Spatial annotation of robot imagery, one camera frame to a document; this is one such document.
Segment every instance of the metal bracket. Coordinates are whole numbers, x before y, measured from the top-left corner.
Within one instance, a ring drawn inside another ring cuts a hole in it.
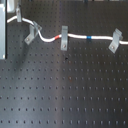
[[[68,47],[68,26],[62,26],[61,50],[67,51]]]
[[[115,53],[117,48],[119,47],[119,41],[122,40],[122,32],[119,31],[118,29],[115,30],[115,32],[113,33],[113,41],[111,42],[111,44],[109,45],[109,49]]]
[[[21,9],[19,6],[16,8],[16,15],[17,15],[17,22],[22,22]]]
[[[39,26],[35,21],[33,21],[34,26],[29,25],[30,34],[25,39],[25,42],[29,45],[38,35],[38,30],[42,30],[42,27]]]

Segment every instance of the red tape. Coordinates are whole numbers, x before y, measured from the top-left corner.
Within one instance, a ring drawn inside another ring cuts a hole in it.
[[[55,36],[55,40],[58,39],[58,38],[60,38],[59,35],[58,36]]]

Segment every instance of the white cable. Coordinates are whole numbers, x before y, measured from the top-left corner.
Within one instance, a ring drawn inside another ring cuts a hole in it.
[[[10,23],[11,21],[13,21],[13,20],[15,20],[15,19],[17,19],[17,16],[13,16],[12,18],[8,19],[8,20],[7,20],[7,23]]]
[[[33,22],[31,20],[28,20],[28,19],[25,19],[25,18],[22,18],[22,20],[26,23],[29,23],[31,25],[34,25]]]
[[[39,30],[38,30],[38,33],[39,33],[40,39],[41,39],[42,41],[44,41],[44,42],[53,42],[53,41],[55,40],[54,37],[51,38],[51,39],[45,39],[45,38],[43,38]]]
[[[87,36],[68,34],[69,37],[78,38],[78,39],[87,39]]]
[[[99,40],[113,40],[110,36],[91,36],[91,39],[99,39]]]
[[[128,45],[128,42],[126,42],[126,41],[120,41],[120,44]]]
[[[17,19],[17,16],[13,16],[12,18],[8,19],[7,20],[7,23],[10,23],[11,21]],[[34,25],[33,22],[31,20],[28,20],[28,19],[25,19],[25,18],[22,18],[22,20],[24,22],[27,22],[31,25]],[[41,40],[43,40],[44,42],[53,42],[55,40],[55,38],[51,38],[51,39],[46,39],[44,37],[42,37],[40,31],[38,31],[39,33],[39,36],[41,38]],[[90,39],[102,39],[102,40],[113,40],[113,37],[110,37],[110,36],[82,36],[82,35],[75,35],[75,34],[68,34],[69,37],[72,37],[72,38],[77,38],[77,39],[87,39],[88,37],[90,37]],[[128,45],[128,42],[126,41],[120,41],[120,44],[124,44],[124,45]]]

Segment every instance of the clip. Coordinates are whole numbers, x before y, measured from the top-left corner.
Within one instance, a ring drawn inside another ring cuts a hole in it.
[[[61,50],[67,51],[68,47],[68,26],[62,26]]]
[[[33,21],[33,25],[29,25],[30,34],[26,37],[25,42],[29,45],[38,35],[38,30],[42,30],[42,27],[39,26],[35,21]]]
[[[123,39],[122,32],[118,29],[113,33],[113,41],[109,45],[109,49],[115,53],[117,48],[119,47],[119,41]]]
[[[21,9],[19,6],[16,8],[16,15],[17,15],[17,22],[22,22]]]

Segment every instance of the wire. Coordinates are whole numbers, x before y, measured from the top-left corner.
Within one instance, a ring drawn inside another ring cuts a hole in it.
[[[29,23],[31,25],[34,25],[33,22],[31,20],[28,20],[28,19],[25,19],[25,18],[22,18],[22,20],[26,23]]]
[[[13,21],[15,19],[17,19],[17,16],[14,16],[14,17],[8,19],[7,23],[10,23],[11,21]],[[29,23],[31,25],[34,25],[31,20],[22,18],[22,21]],[[51,39],[46,39],[46,38],[42,37],[41,32],[39,30],[38,30],[38,33],[39,33],[40,39],[44,42],[53,42],[54,40],[61,38],[61,35],[58,35],[58,36],[55,36]],[[75,35],[75,34],[70,34],[70,33],[68,34],[68,37],[77,38],[77,39],[113,40],[113,37],[110,37],[110,36],[86,36],[86,35],[83,36],[83,35]],[[119,41],[119,43],[123,44],[123,45],[128,45],[127,41]]]
[[[12,18],[8,19],[8,20],[7,20],[7,23],[10,23],[11,21],[13,21],[13,20],[15,20],[15,19],[17,19],[17,16],[13,16]]]
[[[55,37],[53,37],[53,38],[51,38],[51,39],[46,39],[46,38],[42,37],[42,35],[41,35],[41,33],[40,33],[39,30],[38,30],[38,33],[39,33],[40,39],[41,39],[42,41],[44,41],[44,42],[53,42],[54,40],[56,40],[56,39],[58,39],[58,38],[61,37],[61,35],[58,35],[58,36],[55,36]]]

